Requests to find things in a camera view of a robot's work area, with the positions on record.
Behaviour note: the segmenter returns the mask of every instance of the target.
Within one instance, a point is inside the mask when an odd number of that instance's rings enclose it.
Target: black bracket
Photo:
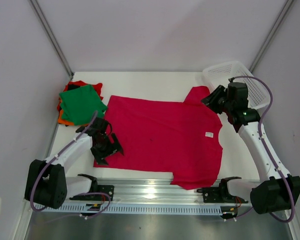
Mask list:
[[[233,219],[238,216],[238,209],[234,209],[229,206],[220,206],[222,215],[220,216],[223,219]]]
[[[110,127],[110,133],[106,134],[108,126]],[[80,133],[84,129],[85,127],[81,126],[75,132]],[[98,165],[108,165],[106,157],[116,152],[124,155],[124,150],[117,136],[112,133],[112,125],[107,120],[96,117],[85,133],[92,137],[92,147],[90,150]]]
[[[248,107],[248,86],[242,82],[232,81],[230,80],[228,88],[219,85],[201,102],[216,114],[226,113],[228,122],[238,133],[242,125],[259,122],[260,115],[256,109]]]
[[[202,193],[203,202],[210,204],[235,204],[236,196],[230,195],[227,188],[227,182],[233,179],[240,179],[241,177],[233,176],[221,179],[219,186],[202,187],[197,189],[197,193]],[[248,201],[239,197],[242,204],[247,204]]]
[[[115,194],[115,186],[113,185],[98,185],[97,178],[94,176],[90,176],[87,174],[78,174],[78,176],[82,176],[85,178],[90,179],[91,187],[88,193],[104,193],[108,194],[111,198],[111,201],[114,198]],[[80,195],[80,196],[74,196],[70,197],[70,200],[76,200],[76,201],[108,201],[107,198],[103,198],[103,195]]]
[[[90,207],[87,211],[95,212],[95,211],[100,211],[101,204],[87,203],[85,206],[86,207]],[[92,214],[91,213],[83,213],[82,215],[84,215],[84,216],[90,216]]]

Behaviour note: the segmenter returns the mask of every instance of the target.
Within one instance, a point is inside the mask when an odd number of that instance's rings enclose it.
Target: white plastic basket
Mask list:
[[[219,85],[228,86],[229,80],[236,76],[253,76],[251,72],[239,61],[228,61],[214,65],[203,70],[203,80],[210,92]],[[267,89],[258,81],[251,78],[237,78],[236,82],[245,83],[248,87],[249,106],[261,109],[270,103]]]

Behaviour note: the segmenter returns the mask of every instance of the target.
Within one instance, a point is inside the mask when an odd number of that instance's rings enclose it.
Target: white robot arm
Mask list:
[[[100,192],[97,179],[93,176],[79,174],[66,177],[73,163],[88,150],[91,150],[99,165],[107,165],[105,158],[116,152],[124,154],[116,135],[112,133],[111,124],[96,117],[96,114],[87,127],[76,130],[73,140],[57,154],[30,164],[24,198],[30,201],[32,209],[37,210],[34,203],[57,209],[65,199]]]
[[[262,117],[256,109],[248,107],[248,87],[245,83],[233,82],[237,78],[255,79],[269,91],[271,101]],[[253,76],[236,76],[229,81],[228,88],[219,85],[202,100],[202,103],[217,114],[227,114],[228,122],[233,125],[251,153],[261,184],[239,177],[224,178],[219,184],[221,199],[240,197],[251,202],[258,214],[291,209],[291,217],[288,219],[290,221],[300,194],[300,177],[291,176],[281,163],[262,124],[263,117],[273,101],[271,91],[263,81]]]

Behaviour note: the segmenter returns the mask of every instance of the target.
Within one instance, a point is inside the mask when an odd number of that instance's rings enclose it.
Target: t-shirt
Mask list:
[[[207,87],[193,87],[184,102],[111,96],[105,119],[112,124],[124,155],[108,156],[116,169],[172,172],[171,184],[187,190],[210,187],[221,166],[222,127],[216,113],[201,103]]]
[[[62,92],[66,92],[66,91],[70,91],[70,90],[74,90],[83,86],[88,85],[88,83],[85,83],[84,81],[70,81],[67,85],[65,85],[64,89]],[[103,84],[102,83],[98,83],[95,85],[92,85],[93,89],[96,91],[96,93],[99,95],[100,99],[104,99],[103,96],[101,96],[101,88],[102,88]],[[58,110],[58,112],[60,112],[60,110],[62,109],[60,107],[61,104],[61,98],[59,98],[59,103],[58,106],[56,107],[56,109]]]
[[[61,92],[62,119],[73,122],[74,125],[84,125],[90,122],[95,111],[103,118],[107,106],[91,85],[79,87],[71,91]]]

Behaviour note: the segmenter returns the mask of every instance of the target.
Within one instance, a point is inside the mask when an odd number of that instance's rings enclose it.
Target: white wall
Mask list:
[[[26,0],[0,0],[0,240],[20,213],[29,164],[42,158],[68,77]]]
[[[266,131],[292,175],[300,176],[300,0],[253,73],[273,91]],[[300,217],[300,197],[297,202]]]
[[[285,0],[38,0],[73,71],[250,66]]]

